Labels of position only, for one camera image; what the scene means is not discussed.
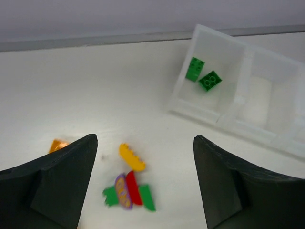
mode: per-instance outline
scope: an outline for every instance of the gray wall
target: gray wall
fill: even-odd
[[[305,0],[0,0],[0,42],[305,24]]]

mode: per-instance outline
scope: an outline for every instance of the red toy piece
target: red toy piece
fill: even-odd
[[[139,187],[133,170],[127,174],[125,180],[127,183],[130,199],[134,204],[142,206],[143,202],[139,193]]]

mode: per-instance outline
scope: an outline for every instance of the purple block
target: purple block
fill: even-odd
[[[119,203],[123,206],[125,209],[132,209],[132,200],[128,193],[127,183],[125,179],[125,174],[120,174],[114,183],[116,193],[119,198]]]

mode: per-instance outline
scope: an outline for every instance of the green block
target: green block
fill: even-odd
[[[114,186],[105,188],[103,191],[103,195],[106,196],[105,204],[107,206],[111,207],[119,204],[119,198],[116,194]]]
[[[193,57],[189,65],[189,69],[187,70],[186,78],[193,82],[196,82],[198,80],[198,77],[201,73],[203,66],[204,66],[203,61]]]
[[[139,192],[142,198],[143,205],[150,211],[156,211],[153,203],[153,198],[148,185],[139,186]]]
[[[216,74],[216,72],[211,71],[204,78],[202,78],[199,81],[199,83],[206,91],[209,91],[210,89],[215,87],[217,84],[219,84],[221,81],[222,81],[222,79],[219,78],[219,76]]]

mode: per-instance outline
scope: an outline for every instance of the white tabletop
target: white tabletop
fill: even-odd
[[[239,39],[305,62],[305,33]],[[55,138],[96,133],[81,229],[207,228],[193,158],[196,135],[264,168],[305,177],[300,158],[166,112],[189,43],[0,53],[0,170],[47,154]],[[129,171],[118,154],[122,142],[146,162],[137,179],[150,185],[155,213],[104,206],[103,189]]]

